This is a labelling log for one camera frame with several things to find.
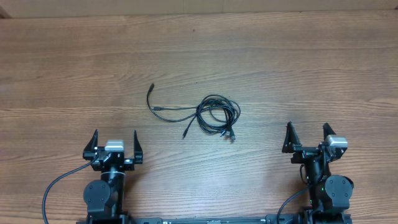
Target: black wire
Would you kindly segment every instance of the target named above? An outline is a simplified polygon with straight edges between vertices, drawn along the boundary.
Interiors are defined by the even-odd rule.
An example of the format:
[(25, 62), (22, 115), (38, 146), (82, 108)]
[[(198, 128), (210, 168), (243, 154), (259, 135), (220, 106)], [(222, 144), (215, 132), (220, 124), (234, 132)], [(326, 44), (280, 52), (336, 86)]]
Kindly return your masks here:
[[(221, 133), (221, 135), (224, 135), (227, 131), (230, 132), (230, 136), (234, 139), (234, 133), (232, 130), (232, 125), (238, 120), (239, 116), (241, 115), (241, 108), (239, 105), (233, 101), (229, 100), (224, 96), (221, 95), (208, 95), (206, 96), (201, 103), (198, 106), (194, 107), (189, 107), (189, 108), (163, 108), (163, 107), (151, 107), (149, 104), (149, 95), (154, 89), (155, 85), (152, 84), (148, 90), (147, 94), (147, 105), (150, 111), (159, 119), (163, 121), (168, 121), (168, 122), (180, 122), (180, 121), (185, 121), (186, 119), (192, 118), (192, 120), (189, 122), (188, 127), (184, 131), (183, 138), (186, 136), (189, 127), (191, 126), (193, 120), (195, 118), (197, 119), (200, 127), (202, 130), (208, 134), (215, 134), (215, 133)], [(159, 116), (155, 111), (160, 111), (160, 110), (189, 110), (189, 109), (196, 109), (196, 113), (191, 114), (190, 116), (187, 116), (182, 119), (167, 119)], [(216, 118), (213, 115), (212, 110), (214, 109), (222, 109), (225, 114), (225, 120), (221, 120)], [(201, 113), (204, 111), (209, 111), (210, 116), (215, 119), (218, 122), (224, 123), (222, 125), (212, 125), (208, 124), (202, 117)]]
[(284, 209), (284, 207), (286, 206), (286, 204), (288, 204), (288, 203), (289, 203), (291, 200), (293, 200), (295, 197), (297, 197), (297, 196), (303, 194), (303, 193), (306, 192), (308, 189), (312, 188), (312, 187), (315, 186), (317, 183), (320, 183), (320, 182), (322, 181), (322, 178), (323, 178), (323, 176), (325, 175), (326, 164), (327, 164), (327, 162), (326, 162), (326, 153), (325, 153), (325, 151), (321, 151), (321, 155), (320, 155), (320, 156), (323, 157), (323, 169), (322, 169), (321, 176), (319, 177), (319, 179), (318, 179), (315, 183), (313, 183), (312, 185), (309, 185), (309, 182), (305, 182), (305, 181), (303, 180), (303, 172), (302, 172), (302, 169), (303, 169), (304, 164), (302, 164), (302, 165), (300, 166), (300, 176), (301, 176), (301, 180), (302, 180), (302, 182), (303, 182), (305, 185), (307, 185), (308, 187), (304, 188), (303, 190), (297, 192), (296, 194), (294, 194), (293, 196), (291, 196), (290, 198), (288, 198), (288, 199), (285, 201), (285, 203), (283, 203), (282, 206), (280, 206), (279, 211), (278, 211), (278, 213), (277, 213), (277, 215), (276, 215), (276, 222), (277, 222), (277, 224), (279, 224), (280, 213), (282, 212), (282, 210)]
[(312, 212), (310, 212), (310, 214), (308, 215), (308, 217), (311, 217), (315, 212), (319, 212), (319, 211), (320, 211), (319, 208), (316, 208), (316, 209), (312, 210)]
[(79, 168), (77, 168), (77, 169), (74, 169), (74, 170), (72, 170), (72, 171), (69, 171), (69, 172), (67, 172), (66, 174), (63, 174), (63, 175), (61, 175), (60, 177), (58, 177), (57, 179), (55, 179), (53, 182), (51, 182), (51, 184), (50, 184), (50, 185), (47, 187), (47, 189), (45, 190), (45, 193), (44, 193), (44, 196), (43, 196), (43, 202), (42, 202), (42, 214), (43, 214), (43, 220), (44, 220), (44, 223), (45, 223), (45, 224), (49, 224), (49, 221), (47, 220), (47, 216), (46, 216), (46, 214), (45, 214), (45, 200), (47, 199), (47, 195), (49, 194), (49, 191), (50, 191), (51, 187), (52, 187), (55, 183), (57, 183), (60, 179), (62, 179), (62, 178), (66, 177), (66, 176), (68, 176), (68, 175), (70, 175), (70, 174), (73, 174), (73, 173), (75, 173), (75, 172), (78, 172), (79, 170), (82, 170), (82, 169), (84, 169), (84, 168), (86, 168), (86, 167), (92, 165), (92, 164), (95, 162), (95, 160), (97, 160), (97, 159), (98, 159), (98, 156), (96, 156), (96, 157), (95, 157), (92, 161), (90, 161), (89, 163), (87, 163), (87, 164), (85, 164), (85, 165), (83, 165), (83, 166), (81, 166), (81, 167), (79, 167)]
[(301, 181), (302, 181), (305, 185), (308, 185), (308, 182), (306, 182), (306, 181), (303, 180), (303, 171), (302, 171), (303, 167), (304, 167), (304, 164), (301, 164), (301, 166), (300, 166), (300, 177), (301, 177)]
[(293, 221), (293, 218), (291, 218), (290, 220), (287, 220), (287, 222), (285, 222), (285, 224), (290, 223), (291, 221)]
[(295, 197), (304, 194), (304, 193), (305, 193), (309, 188), (311, 188), (311, 187), (312, 187), (312, 185), (310, 185), (310, 186), (304, 188), (303, 190), (297, 192), (296, 194), (293, 194), (293, 196), (291, 196), (290, 198), (288, 198), (288, 199), (282, 204), (282, 206), (279, 208), (279, 211), (278, 211), (278, 213), (277, 213), (277, 215), (276, 215), (276, 222), (277, 222), (277, 224), (279, 224), (280, 213), (282, 212), (282, 210), (284, 209), (284, 207), (285, 207), (291, 200), (293, 200)]

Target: wooden table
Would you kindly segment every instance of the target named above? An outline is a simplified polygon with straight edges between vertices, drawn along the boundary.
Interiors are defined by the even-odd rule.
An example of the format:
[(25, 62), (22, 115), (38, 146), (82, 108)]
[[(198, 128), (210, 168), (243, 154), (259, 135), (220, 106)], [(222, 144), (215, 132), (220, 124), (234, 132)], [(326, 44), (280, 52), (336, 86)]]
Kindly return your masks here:
[[(242, 107), (237, 140), (195, 121), (166, 123), (146, 106), (196, 106), (217, 93)], [(161, 113), (170, 118), (189, 114)], [(329, 122), (349, 149), (330, 164), (355, 183), (355, 223), (398, 219), (398, 11), (283, 12), (0, 20), (0, 223), (42, 223), (44, 190), (99, 144), (138, 132), (144, 165), (126, 177), (135, 217), (276, 213), (302, 189), (281, 153), (294, 121), (305, 146)], [(54, 185), (50, 223), (85, 218), (100, 173)], [(309, 205), (308, 196), (284, 213)]]

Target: wood grain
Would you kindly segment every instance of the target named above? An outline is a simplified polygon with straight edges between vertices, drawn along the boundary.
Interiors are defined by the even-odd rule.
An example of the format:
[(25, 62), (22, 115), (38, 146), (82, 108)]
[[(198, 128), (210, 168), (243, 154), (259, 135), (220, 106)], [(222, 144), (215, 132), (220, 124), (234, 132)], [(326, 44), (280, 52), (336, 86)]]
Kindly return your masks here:
[(11, 18), (393, 10), (398, 0), (0, 0)]
[[(210, 93), (242, 107), (234, 143), (146, 107), (195, 106)], [(168, 113), (178, 118), (187, 112)], [(303, 188), (282, 154), (292, 120), (306, 146), (329, 122), (349, 141), (334, 174), (353, 179), (355, 223), (398, 219), (398, 12), (285, 12), (0, 20), (0, 223), (42, 223), (48, 184), (83, 147), (132, 132), (144, 165), (127, 174), (135, 217), (276, 213)], [(86, 169), (53, 187), (51, 223), (86, 215)], [(284, 212), (308, 205), (304, 195)]]

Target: cable plug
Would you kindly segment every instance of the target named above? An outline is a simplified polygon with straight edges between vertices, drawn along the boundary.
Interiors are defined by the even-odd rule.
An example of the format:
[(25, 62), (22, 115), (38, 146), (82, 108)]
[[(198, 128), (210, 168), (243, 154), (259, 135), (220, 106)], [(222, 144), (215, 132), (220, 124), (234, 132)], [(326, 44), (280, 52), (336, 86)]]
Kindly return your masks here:
[(152, 90), (154, 90), (155, 84), (152, 83), (152, 85), (149, 87), (148, 93), (150, 93)]
[(231, 128), (231, 132), (229, 133), (229, 136), (232, 140), (236, 140), (235, 133), (234, 133), (234, 130), (232, 130), (232, 128)]
[(226, 134), (226, 130), (222, 131), (220, 137), (223, 137)]
[(161, 111), (161, 110), (164, 110), (164, 108), (163, 107), (159, 107), (159, 106), (154, 106), (153, 110), (154, 111)]
[(185, 136), (187, 135), (187, 132), (188, 132), (188, 128), (184, 131), (184, 133), (182, 134), (182, 139), (184, 139), (185, 138)]

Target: wooden wall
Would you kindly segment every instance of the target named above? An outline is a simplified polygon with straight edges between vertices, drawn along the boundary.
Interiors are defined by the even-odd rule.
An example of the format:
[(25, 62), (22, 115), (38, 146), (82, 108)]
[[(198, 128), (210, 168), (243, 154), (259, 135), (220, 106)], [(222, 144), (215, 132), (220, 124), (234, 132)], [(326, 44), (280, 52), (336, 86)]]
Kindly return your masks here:
[(10, 18), (395, 9), (398, 0), (0, 0)]

